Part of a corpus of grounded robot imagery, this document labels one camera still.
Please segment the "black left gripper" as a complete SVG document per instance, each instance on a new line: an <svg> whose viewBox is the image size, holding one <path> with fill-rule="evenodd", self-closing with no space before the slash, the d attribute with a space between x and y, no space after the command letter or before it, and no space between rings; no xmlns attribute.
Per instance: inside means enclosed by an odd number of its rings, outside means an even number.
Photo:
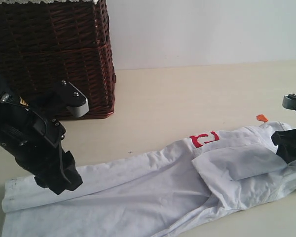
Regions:
<svg viewBox="0 0 296 237"><path fill-rule="evenodd" d="M0 93L0 146L35 176L40 187L57 195L74 191L83 183L72 153L62 149L65 132L37 106L12 93Z"/></svg>

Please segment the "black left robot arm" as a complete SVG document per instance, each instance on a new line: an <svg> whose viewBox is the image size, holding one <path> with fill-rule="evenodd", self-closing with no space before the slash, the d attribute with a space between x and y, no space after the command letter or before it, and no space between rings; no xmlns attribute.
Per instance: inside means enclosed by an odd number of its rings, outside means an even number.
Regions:
<svg viewBox="0 0 296 237"><path fill-rule="evenodd" d="M74 191L83 180L71 152L62 148L66 129L56 114L67 109L75 118L89 111L87 97L62 80L31 102L25 102L0 75L0 146L36 183L59 195Z"/></svg>

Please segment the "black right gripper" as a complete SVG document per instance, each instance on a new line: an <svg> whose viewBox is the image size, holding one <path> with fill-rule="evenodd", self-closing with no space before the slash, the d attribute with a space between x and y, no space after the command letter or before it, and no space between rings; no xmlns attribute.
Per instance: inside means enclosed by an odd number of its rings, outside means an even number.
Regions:
<svg viewBox="0 0 296 237"><path fill-rule="evenodd" d="M271 136L274 145L278 145L277 155L286 163L296 160L296 129L286 131L276 131Z"/></svg>

